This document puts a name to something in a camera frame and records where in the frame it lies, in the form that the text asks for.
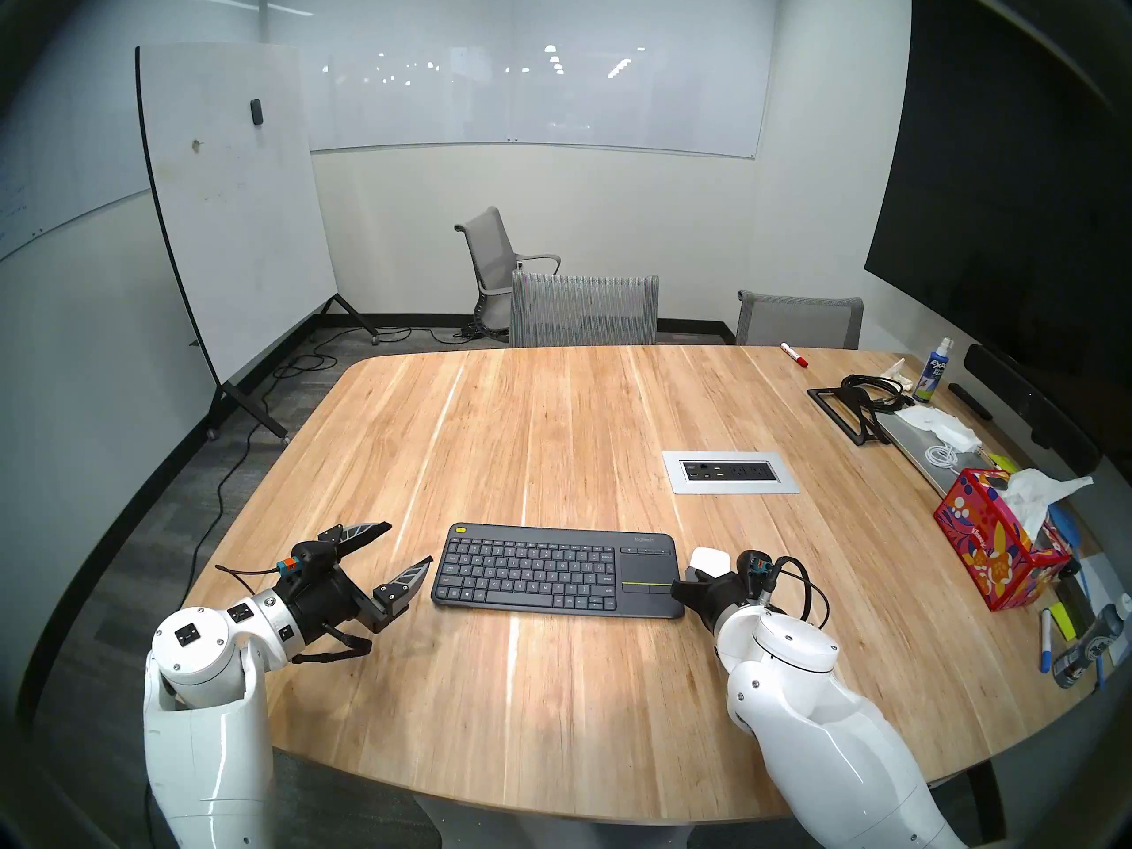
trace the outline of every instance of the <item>gray carpet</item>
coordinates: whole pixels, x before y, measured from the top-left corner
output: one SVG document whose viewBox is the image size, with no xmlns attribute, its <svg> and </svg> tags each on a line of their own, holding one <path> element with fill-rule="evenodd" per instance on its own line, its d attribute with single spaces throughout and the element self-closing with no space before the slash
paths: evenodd
<svg viewBox="0 0 1132 849">
<path fill-rule="evenodd" d="M 451 338 L 452 328 L 436 328 Z M 336 334 L 320 332 L 317 340 Z M 719 343 L 718 337 L 663 334 L 661 343 Z M 475 341 L 466 349 L 495 349 Z M 275 385 L 271 413 L 299 429 L 342 372 L 372 355 L 443 352 L 428 333 L 371 346 L 363 333 L 345 334 L 324 352 L 338 363 Z M 273 384 L 268 378 L 257 392 Z M 177 609 L 189 580 L 192 549 L 216 516 L 216 484 L 245 449 L 252 421 L 242 412 L 205 444 L 145 516 L 71 626 L 55 660 L 33 723 L 33 741 L 44 765 L 86 814 L 119 846 L 149 846 L 143 816 L 145 757 L 142 737 L 143 663 L 154 627 Z M 224 516 L 200 549 L 197 573 L 235 515 L 271 469 L 281 447 L 259 429 L 242 466 L 224 484 Z M 439 834 L 405 791 L 348 775 L 275 752 L 277 844 L 310 847 L 438 847 Z M 936 791 L 959 835 L 977 842 L 974 797 L 964 778 Z M 151 801 L 157 847 L 175 843 Z M 816 846 L 797 822 L 698 827 L 689 846 Z"/>
</svg>

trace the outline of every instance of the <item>red marker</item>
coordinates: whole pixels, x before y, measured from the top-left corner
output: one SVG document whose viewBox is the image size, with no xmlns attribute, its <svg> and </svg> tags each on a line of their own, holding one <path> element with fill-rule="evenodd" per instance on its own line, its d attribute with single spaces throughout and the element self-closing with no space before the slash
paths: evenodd
<svg viewBox="0 0 1132 849">
<path fill-rule="evenodd" d="M 780 343 L 779 346 L 782 348 L 782 352 L 784 352 L 787 355 L 789 355 L 791 359 L 794 359 L 796 362 L 798 362 L 798 365 L 800 365 L 803 368 L 808 368 L 809 367 L 809 362 L 806 361 L 804 358 L 801 358 L 794 350 L 791 350 L 790 346 L 789 346 L 789 344 Z"/>
</svg>

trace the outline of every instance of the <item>black tv screen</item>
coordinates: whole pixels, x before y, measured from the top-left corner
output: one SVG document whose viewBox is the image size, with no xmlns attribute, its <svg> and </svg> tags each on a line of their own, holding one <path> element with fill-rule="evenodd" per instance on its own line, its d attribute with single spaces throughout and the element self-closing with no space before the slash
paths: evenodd
<svg viewBox="0 0 1132 849">
<path fill-rule="evenodd" d="M 865 268 L 1006 360 L 1132 481 L 1129 139 L 1072 69 L 975 0 L 912 0 Z"/>
</svg>

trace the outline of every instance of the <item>gray mesh chair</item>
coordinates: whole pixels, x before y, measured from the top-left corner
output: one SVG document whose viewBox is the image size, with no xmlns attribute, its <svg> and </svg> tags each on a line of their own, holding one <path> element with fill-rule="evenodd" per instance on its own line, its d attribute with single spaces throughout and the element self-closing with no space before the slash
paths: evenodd
<svg viewBox="0 0 1132 849">
<path fill-rule="evenodd" d="M 747 346 L 820 346 L 856 350 L 860 345 L 860 298 L 790 298 L 740 291 L 735 342 Z"/>
<path fill-rule="evenodd" d="M 558 273 L 563 259 L 557 255 L 515 255 L 499 211 L 494 206 L 464 224 L 457 224 L 456 230 L 468 240 L 475 288 L 480 292 L 472 318 L 489 336 L 504 340 L 511 323 L 511 299 L 507 297 L 511 294 L 511 275 L 522 269 L 523 261 L 535 258 L 552 258 L 555 273 Z"/>
<path fill-rule="evenodd" d="M 547 276 L 515 271 L 512 346 L 657 342 L 659 276 Z"/>
</svg>

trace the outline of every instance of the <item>whiteboard stand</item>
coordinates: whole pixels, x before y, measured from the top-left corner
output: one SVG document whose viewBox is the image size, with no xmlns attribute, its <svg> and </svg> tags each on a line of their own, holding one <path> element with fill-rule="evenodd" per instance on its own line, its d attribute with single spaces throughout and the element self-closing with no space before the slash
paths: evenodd
<svg viewBox="0 0 1132 849">
<path fill-rule="evenodd" d="M 337 290 L 310 162 L 299 51 L 194 42 L 134 53 L 157 223 L 216 383 L 209 437 L 228 396 L 288 444 L 265 404 L 233 385 L 237 374 L 311 310 L 326 312 L 334 302 L 379 342 Z"/>
</svg>

